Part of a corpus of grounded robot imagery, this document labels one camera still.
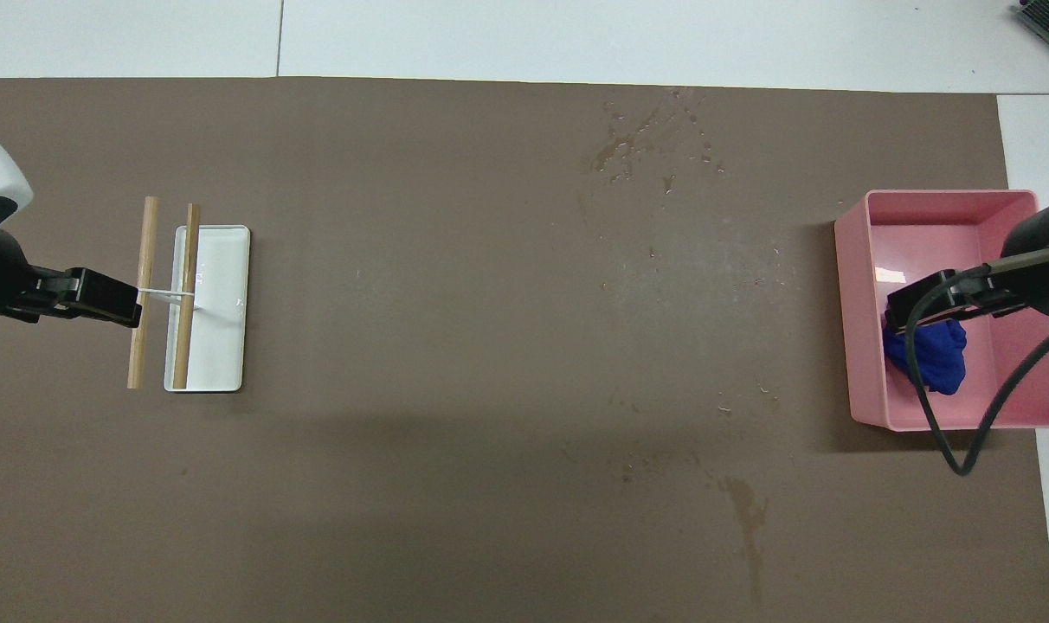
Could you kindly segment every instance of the pink bin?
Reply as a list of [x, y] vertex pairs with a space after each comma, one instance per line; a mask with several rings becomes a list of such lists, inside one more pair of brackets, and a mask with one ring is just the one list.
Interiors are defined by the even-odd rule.
[[[913, 384], [882, 353], [885, 296], [941, 268], [994, 260], [1008, 232], [1036, 212], [1029, 190], [872, 190], [836, 221], [843, 343], [852, 417], [890, 430], [927, 430]], [[929, 393], [943, 429], [979, 425], [1016, 364], [1049, 334], [1024, 309], [967, 320], [967, 380], [955, 395]], [[1049, 355], [1024, 379], [996, 428], [1049, 427]]]

